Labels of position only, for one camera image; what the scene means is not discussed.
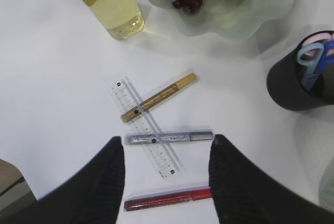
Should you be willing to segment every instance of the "yellow liquid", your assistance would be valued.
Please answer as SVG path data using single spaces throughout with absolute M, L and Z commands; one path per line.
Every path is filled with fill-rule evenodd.
M 109 34 L 122 40 L 139 33 L 144 19 L 136 0 L 83 0 Z

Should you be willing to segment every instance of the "silver pen cap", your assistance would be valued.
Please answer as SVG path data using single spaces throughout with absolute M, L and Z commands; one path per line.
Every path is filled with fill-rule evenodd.
M 196 142 L 198 140 L 213 140 L 213 132 L 191 132 L 190 141 Z

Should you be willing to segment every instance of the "white tabletop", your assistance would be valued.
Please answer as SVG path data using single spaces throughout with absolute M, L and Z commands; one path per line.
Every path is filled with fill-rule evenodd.
M 183 36 L 165 11 L 138 1 L 147 17 L 144 32 L 116 41 L 81 0 L 0 0 L 0 158 L 16 165 L 41 198 L 112 136 L 124 135 L 109 95 L 116 74 L 147 98 L 193 70 L 200 81 L 152 111 L 160 127 L 224 134 L 273 178 L 317 202 L 315 184 L 334 150 L 333 108 L 284 110 L 269 97 L 266 76 L 304 36 L 334 28 L 331 0 L 296 0 L 287 17 L 266 22 L 242 42 Z M 322 150 L 315 156 L 317 143 Z M 207 185 L 210 145 L 174 145 L 186 171 L 172 182 L 159 179 L 140 147 L 125 146 L 124 198 Z M 157 219 L 218 223 L 211 199 L 121 210 L 118 223 Z

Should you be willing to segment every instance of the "gold glitter pen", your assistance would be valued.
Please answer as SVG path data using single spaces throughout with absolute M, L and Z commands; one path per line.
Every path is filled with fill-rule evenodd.
M 184 78 L 178 80 L 177 82 L 171 84 L 170 86 L 166 87 L 162 91 L 158 92 L 156 95 L 153 95 L 151 98 L 145 100 L 141 103 L 141 107 L 144 111 L 147 111 L 162 101 L 166 100 L 170 96 L 176 94 L 178 91 L 182 90 L 183 88 L 187 87 L 191 83 L 195 82 L 197 77 L 194 73 L 191 73 Z M 129 121 L 133 120 L 135 117 L 141 115 L 141 111 L 138 107 L 134 107 L 131 110 L 127 111 L 121 116 L 121 119 L 124 123 L 128 123 Z

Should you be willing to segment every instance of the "glitter pen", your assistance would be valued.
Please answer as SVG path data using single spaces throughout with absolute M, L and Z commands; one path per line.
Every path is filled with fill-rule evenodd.
M 153 95 L 151 98 L 145 100 L 143 103 L 141 103 L 141 107 L 144 111 L 147 111 L 162 101 L 166 100 L 170 96 L 176 94 L 178 91 L 184 89 L 191 83 L 195 82 L 197 80 L 197 76 L 194 73 L 191 73 L 184 78 L 178 80 L 177 82 L 171 84 L 170 86 L 166 87 L 162 91 L 158 92 L 157 94 Z M 131 110 L 127 111 L 121 116 L 121 119 L 124 123 L 128 123 L 134 118 L 141 115 L 141 111 L 138 107 L 134 107 Z
M 201 140 L 213 140 L 213 132 L 184 132 L 159 134 L 164 143 L 197 142 Z M 159 143 L 154 134 L 131 134 L 125 136 L 127 145 L 143 145 Z
M 130 199 L 124 202 L 124 209 L 126 211 L 136 211 L 146 208 L 175 205 L 208 198 L 212 198 L 211 189 L 209 187 L 202 189 L 190 188 L 182 192 L 169 192 L 158 196 L 143 196 L 137 199 Z

